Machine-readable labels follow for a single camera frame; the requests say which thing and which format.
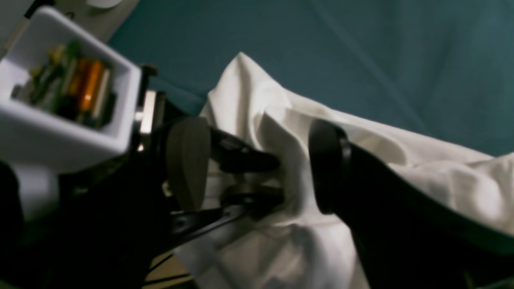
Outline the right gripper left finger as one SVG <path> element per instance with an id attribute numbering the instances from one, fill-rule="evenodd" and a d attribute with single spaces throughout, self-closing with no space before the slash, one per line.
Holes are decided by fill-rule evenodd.
<path id="1" fill-rule="evenodd" d="M 25 222 L 20 178 L 1 162 L 1 282 L 18 289 L 139 289 L 153 258 L 178 247 L 165 198 L 145 151 Z"/>

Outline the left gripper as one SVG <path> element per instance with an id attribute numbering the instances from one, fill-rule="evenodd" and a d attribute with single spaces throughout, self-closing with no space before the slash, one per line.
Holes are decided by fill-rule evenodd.
<path id="1" fill-rule="evenodd" d="M 148 89 L 156 68 L 143 66 L 137 119 L 137 148 L 149 154 L 165 198 L 169 236 L 175 245 L 191 241 L 237 218 L 262 219 L 283 205 L 284 190 L 257 183 L 230 185 L 214 209 L 202 209 L 209 161 L 231 174 L 273 171 L 280 161 L 242 139 L 187 116 L 169 104 L 164 92 Z"/>

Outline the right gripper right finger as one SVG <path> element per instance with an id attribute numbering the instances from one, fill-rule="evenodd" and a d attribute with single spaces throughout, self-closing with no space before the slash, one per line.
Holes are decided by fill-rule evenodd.
<path id="1" fill-rule="evenodd" d="M 350 229 L 372 289 L 476 289 L 513 278 L 513 238 L 410 185 L 343 128 L 316 119 L 308 151 L 316 204 Z"/>

